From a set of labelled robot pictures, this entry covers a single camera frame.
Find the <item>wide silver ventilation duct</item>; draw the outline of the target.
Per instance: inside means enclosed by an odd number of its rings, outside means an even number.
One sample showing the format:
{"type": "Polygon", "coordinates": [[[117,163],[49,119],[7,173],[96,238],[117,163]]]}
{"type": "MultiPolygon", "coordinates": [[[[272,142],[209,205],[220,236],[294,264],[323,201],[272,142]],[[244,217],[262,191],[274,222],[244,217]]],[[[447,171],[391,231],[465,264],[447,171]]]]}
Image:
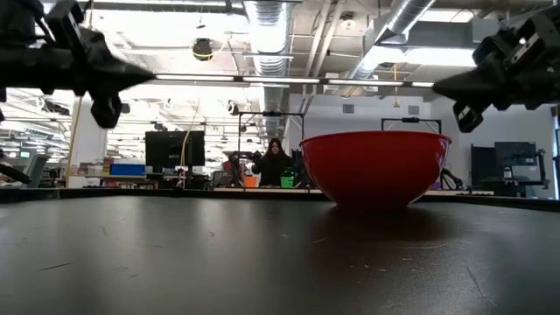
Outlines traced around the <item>wide silver ventilation duct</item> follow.
{"type": "MultiPolygon", "coordinates": [[[[289,61],[284,57],[289,51],[289,31],[292,4],[280,1],[243,1],[248,16],[250,46],[253,53],[255,75],[285,77],[289,61]]],[[[259,101],[261,111],[286,111],[283,103],[284,88],[265,84],[259,101]]],[[[279,137],[284,132],[284,118],[263,117],[266,137],[279,137]]]]}

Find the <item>slanted silver ventilation duct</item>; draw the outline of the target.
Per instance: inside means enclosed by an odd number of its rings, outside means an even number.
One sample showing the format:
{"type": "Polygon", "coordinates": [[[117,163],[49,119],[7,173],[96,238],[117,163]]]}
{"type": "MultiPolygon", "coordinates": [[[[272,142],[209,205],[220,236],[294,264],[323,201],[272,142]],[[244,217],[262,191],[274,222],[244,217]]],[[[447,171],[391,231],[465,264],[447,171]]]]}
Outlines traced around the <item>slanted silver ventilation duct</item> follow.
{"type": "Polygon", "coordinates": [[[437,0],[393,0],[388,13],[379,16],[367,28],[362,44],[364,52],[356,64],[340,78],[369,80],[382,64],[403,61],[400,46],[408,42],[412,27],[437,0]]]}

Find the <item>black computer monitor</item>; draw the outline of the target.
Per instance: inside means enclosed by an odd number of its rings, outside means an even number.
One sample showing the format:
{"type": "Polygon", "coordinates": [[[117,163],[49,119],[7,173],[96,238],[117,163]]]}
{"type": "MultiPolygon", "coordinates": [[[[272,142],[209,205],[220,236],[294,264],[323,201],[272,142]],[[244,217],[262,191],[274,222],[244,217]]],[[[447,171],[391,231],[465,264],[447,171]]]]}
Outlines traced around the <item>black computer monitor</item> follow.
{"type": "Polygon", "coordinates": [[[174,168],[180,166],[180,158],[184,156],[184,166],[204,166],[205,132],[194,130],[183,144],[186,131],[146,131],[145,163],[152,167],[174,168]]]}

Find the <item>wooden post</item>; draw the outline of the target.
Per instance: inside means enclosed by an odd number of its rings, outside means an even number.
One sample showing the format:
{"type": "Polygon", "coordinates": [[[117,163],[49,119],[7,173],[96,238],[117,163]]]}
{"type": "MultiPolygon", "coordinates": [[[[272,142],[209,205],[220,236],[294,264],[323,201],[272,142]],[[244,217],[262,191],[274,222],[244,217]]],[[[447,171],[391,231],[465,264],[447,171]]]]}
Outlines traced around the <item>wooden post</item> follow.
{"type": "Polygon", "coordinates": [[[70,178],[70,175],[71,175],[72,159],[73,159],[73,153],[74,153],[74,144],[75,144],[75,138],[77,136],[77,129],[78,129],[78,126],[79,126],[82,102],[83,102],[83,97],[78,96],[76,98],[76,103],[73,106],[73,120],[72,120],[71,140],[70,140],[70,143],[69,143],[69,152],[68,152],[68,156],[67,156],[67,164],[66,164],[66,172],[65,172],[65,188],[69,187],[69,178],[70,178]]]}

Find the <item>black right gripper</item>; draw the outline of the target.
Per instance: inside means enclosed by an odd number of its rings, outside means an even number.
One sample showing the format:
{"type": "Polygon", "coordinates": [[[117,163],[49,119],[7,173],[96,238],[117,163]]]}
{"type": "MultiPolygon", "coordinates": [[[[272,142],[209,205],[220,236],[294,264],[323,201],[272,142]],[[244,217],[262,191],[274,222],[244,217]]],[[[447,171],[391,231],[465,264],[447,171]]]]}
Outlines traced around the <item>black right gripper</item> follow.
{"type": "Polygon", "coordinates": [[[517,104],[528,110],[540,107],[543,101],[534,88],[537,58],[543,52],[542,15],[538,12],[484,38],[472,55],[476,68],[436,81],[432,91],[471,103],[472,110],[490,106],[506,110],[517,104]]]}

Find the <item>person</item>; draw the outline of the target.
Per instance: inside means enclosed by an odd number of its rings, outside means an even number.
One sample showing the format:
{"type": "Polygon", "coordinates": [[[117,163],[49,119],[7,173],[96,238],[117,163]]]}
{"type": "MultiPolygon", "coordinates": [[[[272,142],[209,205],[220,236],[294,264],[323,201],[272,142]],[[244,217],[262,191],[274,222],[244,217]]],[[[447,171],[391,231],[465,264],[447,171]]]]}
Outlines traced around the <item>person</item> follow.
{"type": "Polygon", "coordinates": [[[293,159],[285,153],[278,138],[269,141],[264,154],[255,151],[251,161],[251,171],[261,177],[260,187],[280,187],[281,177],[293,166],[293,159]]]}

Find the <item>blue storage box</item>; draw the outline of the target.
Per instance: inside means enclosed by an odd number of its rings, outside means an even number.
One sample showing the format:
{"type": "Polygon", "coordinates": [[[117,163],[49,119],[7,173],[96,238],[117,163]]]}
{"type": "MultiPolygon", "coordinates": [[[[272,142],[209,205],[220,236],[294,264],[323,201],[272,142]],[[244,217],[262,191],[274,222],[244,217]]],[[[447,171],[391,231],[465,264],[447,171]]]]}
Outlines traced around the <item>blue storage box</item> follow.
{"type": "Polygon", "coordinates": [[[143,177],[145,175],[144,164],[112,164],[110,166],[111,176],[117,177],[143,177]]]}

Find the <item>wooden background table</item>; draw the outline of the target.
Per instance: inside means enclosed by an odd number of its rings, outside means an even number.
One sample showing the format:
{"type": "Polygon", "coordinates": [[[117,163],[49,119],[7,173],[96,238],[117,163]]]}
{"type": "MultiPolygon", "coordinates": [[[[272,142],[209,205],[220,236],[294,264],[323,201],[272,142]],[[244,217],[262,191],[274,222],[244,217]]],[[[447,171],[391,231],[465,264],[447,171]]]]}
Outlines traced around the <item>wooden background table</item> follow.
{"type": "MultiPolygon", "coordinates": [[[[243,187],[218,187],[213,189],[216,192],[224,193],[310,193],[323,194],[319,189],[299,189],[299,188],[243,188],[243,187]]],[[[457,190],[429,190],[423,196],[457,196],[457,195],[473,195],[473,196],[494,196],[491,191],[457,191],[457,190]]]]}

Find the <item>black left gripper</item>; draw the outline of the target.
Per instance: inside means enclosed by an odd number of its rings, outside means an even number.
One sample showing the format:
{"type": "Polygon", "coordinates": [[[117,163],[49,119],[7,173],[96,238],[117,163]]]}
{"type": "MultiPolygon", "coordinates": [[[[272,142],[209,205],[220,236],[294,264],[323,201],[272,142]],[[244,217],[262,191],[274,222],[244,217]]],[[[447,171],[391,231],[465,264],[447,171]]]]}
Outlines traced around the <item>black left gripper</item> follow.
{"type": "Polygon", "coordinates": [[[155,79],[152,71],[115,56],[101,32],[80,31],[86,46],[83,59],[55,44],[31,47],[32,36],[0,32],[0,97],[7,88],[38,88],[46,95],[63,89],[108,99],[155,79]]]}

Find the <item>grey office chair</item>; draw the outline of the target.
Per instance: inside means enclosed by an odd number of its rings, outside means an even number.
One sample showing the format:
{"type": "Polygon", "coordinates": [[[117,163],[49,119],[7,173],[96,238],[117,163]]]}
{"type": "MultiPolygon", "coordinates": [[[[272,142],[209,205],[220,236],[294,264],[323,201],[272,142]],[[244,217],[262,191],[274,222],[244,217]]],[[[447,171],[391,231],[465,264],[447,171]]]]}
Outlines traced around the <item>grey office chair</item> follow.
{"type": "Polygon", "coordinates": [[[30,183],[22,184],[23,188],[38,188],[43,170],[51,157],[46,154],[37,154],[26,167],[25,174],[31,179],[30,183]]]}

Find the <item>long ceiling light rail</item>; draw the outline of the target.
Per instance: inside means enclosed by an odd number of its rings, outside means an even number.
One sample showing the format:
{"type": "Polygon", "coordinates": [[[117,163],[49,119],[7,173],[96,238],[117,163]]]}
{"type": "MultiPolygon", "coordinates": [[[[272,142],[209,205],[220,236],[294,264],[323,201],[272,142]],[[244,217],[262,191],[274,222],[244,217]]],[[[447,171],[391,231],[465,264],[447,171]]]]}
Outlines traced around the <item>long ceiling light rail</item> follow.
{"type": "Polygon", "coordinates": [[[207,83],[262,83],[284,85],[336,85],[363,87],[394,87],[394,88],[432,88],[433,82],[407,80],[354,80],[337,78],[312,77],[270,77],[270,76],[240,76],[240,75],[211,75],[211,74],[157,74],[156,81],[176,82],[207,82],[207,83]]]}

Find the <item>dark wide monitor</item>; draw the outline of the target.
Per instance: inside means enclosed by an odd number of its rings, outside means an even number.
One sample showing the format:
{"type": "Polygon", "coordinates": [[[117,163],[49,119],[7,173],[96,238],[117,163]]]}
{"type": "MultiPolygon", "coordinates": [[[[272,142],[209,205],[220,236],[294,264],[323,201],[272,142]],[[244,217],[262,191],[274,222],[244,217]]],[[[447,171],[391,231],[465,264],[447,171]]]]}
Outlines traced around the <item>dark wide monitor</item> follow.
{"type": "Polygon", "coordinates": [[[537,166],[534,142],[495,142],[494,149],[500,166],[537,166]]]}

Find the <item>dark tall monitor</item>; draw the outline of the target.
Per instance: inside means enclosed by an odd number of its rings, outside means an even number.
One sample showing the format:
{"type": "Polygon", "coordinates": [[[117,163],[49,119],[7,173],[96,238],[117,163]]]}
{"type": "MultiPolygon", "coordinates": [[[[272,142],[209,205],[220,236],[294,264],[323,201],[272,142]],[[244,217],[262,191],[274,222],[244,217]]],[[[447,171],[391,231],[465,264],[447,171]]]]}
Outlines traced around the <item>dark tall monitor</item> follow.
{"type": "Polygon", "coordinates": [[[471,146],[471,181],[472,188],[481,189],[483,181],[497,178],[501,171],[496,164],[494,147],[471,146]]]}

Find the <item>red bowl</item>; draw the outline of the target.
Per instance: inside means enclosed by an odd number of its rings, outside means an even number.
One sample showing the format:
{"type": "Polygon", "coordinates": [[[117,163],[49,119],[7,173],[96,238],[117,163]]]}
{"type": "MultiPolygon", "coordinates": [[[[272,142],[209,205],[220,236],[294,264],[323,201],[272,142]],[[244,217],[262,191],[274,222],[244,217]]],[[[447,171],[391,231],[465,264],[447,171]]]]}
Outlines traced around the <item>red bowl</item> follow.
{"type": "Polygon", "coordinates": [[[438,180],[452,140],[413,130],[352,131],[300,142],[312,182],[342,207],[403,208],[438,180]]]}

